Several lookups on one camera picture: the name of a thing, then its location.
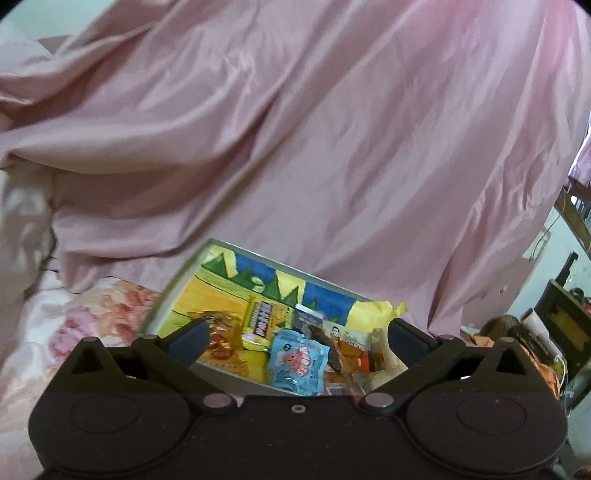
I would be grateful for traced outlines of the yellow orange snack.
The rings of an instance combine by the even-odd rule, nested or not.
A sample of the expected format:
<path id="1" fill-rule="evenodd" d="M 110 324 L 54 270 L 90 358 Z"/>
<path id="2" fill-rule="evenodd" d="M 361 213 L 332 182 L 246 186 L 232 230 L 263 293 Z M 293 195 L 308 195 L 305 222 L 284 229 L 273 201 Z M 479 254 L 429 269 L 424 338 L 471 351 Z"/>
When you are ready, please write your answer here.
<path id="1" fill-rule="evenodd" d="M 408 369 L 388 340 L 391 321 L 407 311 L 405 302 L 393 306 L 389 301 L 356 301 L 349 311 L 346 327 L 363 338 L 360 367 L 353 375 L 363 391 L 376 390 Z"/>

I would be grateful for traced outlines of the red dried tofu snack packet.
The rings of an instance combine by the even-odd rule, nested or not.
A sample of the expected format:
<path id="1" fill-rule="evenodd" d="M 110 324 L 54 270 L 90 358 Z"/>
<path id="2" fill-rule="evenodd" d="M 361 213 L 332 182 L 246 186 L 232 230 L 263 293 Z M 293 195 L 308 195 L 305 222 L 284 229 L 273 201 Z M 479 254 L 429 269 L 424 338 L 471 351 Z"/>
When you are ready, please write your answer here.
<path id="1" fill-rule="evenodd" d="M 349 330 L 332 321 L 325 321 L 322 327 L 329 339 L 325 395 L 359 398 L 369 393 L 372 376 L 385 367 L 378 335 Z"/>

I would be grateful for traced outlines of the blue shrimp snack packet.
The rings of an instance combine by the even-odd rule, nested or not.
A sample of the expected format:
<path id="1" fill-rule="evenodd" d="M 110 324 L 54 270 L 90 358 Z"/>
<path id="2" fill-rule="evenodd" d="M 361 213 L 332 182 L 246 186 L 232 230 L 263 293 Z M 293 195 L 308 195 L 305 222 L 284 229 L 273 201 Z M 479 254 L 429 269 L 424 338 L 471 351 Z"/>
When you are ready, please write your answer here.
<path id="1" fill-rule="evenodd" d="M 322 395 L 328 362 L 329 346 L 294 330 L 280 330 L 271 343 L 267 380 L 270 386 L 297 395 Z"/>

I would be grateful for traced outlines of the orange candy packet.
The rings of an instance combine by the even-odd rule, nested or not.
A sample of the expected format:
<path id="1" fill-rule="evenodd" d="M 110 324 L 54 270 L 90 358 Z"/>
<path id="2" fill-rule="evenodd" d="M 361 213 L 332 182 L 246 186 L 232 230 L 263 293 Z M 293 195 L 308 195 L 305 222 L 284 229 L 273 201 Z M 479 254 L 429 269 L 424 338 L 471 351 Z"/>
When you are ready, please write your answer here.
<path id="1" fill-rule="evenodd" d="M 205 321 L 209 328 L 207 354 L 215 360 L 229 360 L 242 347 L 242 319 L 228 311 L 189 312 L 193 320 Z"/>

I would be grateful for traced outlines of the yellow label snack packet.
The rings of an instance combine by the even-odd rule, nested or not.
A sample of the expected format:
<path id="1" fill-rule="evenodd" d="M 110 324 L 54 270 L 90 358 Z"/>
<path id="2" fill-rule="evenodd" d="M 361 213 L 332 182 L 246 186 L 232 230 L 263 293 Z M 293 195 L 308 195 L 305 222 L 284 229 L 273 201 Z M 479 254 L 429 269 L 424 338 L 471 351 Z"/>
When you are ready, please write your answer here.
<path id="1" fill-rule="evenodd" d="M 266 297 L 253 295 L 242 326 L 242 347 L 246 350 L 270 350 L 277 331 L 294 325 L 294 308 Z"/>

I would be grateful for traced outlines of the grey snack box tray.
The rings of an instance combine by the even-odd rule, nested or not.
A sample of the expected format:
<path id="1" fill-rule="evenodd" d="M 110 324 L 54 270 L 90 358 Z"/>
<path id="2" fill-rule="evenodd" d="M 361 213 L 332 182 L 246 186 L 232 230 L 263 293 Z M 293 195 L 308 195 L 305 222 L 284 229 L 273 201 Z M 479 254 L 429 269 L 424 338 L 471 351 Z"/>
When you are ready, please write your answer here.
<path id="1" fill-rule="evenodd" d="M 406 311 L 211 240 L 173 277 L 141 331 L 165 337 L 206 322 L 209 345 L 190 366 L 238 397 L 359 399 L 407 370 L 388 342 L 390 322 Z"/>

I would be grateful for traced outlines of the rolled white paper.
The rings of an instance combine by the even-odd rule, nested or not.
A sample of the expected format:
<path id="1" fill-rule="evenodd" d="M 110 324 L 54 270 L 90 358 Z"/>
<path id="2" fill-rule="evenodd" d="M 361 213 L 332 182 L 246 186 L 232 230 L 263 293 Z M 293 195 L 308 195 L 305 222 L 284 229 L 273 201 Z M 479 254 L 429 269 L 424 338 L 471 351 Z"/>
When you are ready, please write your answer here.
<path id="1" fill-rule="evenodd" d="M 530 308 L 524 313 L 521 323 L 530 335 L 547 350 L 552 360 L 563 357 L 562 352 L 552 340 L 550 332 L 534 309 Z"/>

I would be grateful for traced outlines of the dark clear snack packet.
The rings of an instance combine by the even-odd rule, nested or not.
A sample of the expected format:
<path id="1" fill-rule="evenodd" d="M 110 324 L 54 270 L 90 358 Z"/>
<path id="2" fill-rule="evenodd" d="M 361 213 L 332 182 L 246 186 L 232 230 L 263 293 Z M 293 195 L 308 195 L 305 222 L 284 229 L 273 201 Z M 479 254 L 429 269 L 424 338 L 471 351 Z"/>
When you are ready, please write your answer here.
<path id="1" fill-rule="evenodd" d="M 303 304 L 294 307 L 294 330 L 304 337 L 315 340 L 329 347 L 329 367 L 337 373 L 342 372 L 342 363 L 339 353 L 335 349 L 335 341 L 332 340 L 324 329 L 325 317 L 322 313 L 312 310 Z"/>

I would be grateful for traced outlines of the floral quilt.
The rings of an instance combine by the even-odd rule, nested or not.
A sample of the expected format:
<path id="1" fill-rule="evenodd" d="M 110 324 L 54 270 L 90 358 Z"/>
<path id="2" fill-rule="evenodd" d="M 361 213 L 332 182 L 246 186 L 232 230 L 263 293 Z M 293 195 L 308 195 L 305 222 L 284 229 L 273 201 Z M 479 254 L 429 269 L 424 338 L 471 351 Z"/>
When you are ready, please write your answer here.
<path id="1" fill-rule="evenodd" d="M 115 277 L 71 293 L 44 271 L 24 303 L 16 346 L 1 362 L 1 477 L 34 479 L 41 466 L 27 423 L 35 403 L 77 343 L 95 336 L 107 347 L 135 338 L 159 294 Z"/>

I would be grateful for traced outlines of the dark wooden cabinet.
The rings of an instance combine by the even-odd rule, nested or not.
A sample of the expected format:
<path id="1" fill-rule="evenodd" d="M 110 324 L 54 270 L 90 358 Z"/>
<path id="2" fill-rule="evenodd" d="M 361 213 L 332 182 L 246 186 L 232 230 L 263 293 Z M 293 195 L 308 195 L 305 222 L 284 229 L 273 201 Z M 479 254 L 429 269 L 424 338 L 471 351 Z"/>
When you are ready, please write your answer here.
<path id="1" fill-rule="evenodd" d="M 566 289 L 571 267 L 578 258 L 576 252 L 567 257 L 534 307 L 543 325 L 541 342 L 553 361 L 564 362 L 566 381 L 572 381 L 590 361 L 590 313 Z"/>

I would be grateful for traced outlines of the pink satin sheet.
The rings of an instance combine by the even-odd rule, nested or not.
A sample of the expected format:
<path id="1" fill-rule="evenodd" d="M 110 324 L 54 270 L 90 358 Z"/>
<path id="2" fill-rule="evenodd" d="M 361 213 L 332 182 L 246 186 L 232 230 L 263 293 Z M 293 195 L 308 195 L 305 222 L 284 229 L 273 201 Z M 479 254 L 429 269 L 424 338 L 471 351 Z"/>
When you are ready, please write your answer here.
<path id="1" fill-rule="evenodd" d="M 435 333 L 531 244 L 590 107 L 573 1 L 119 1 L 1 62 L 1 164 L 53 175 L 69 289 L 162 289 L 218 238 Z"/>

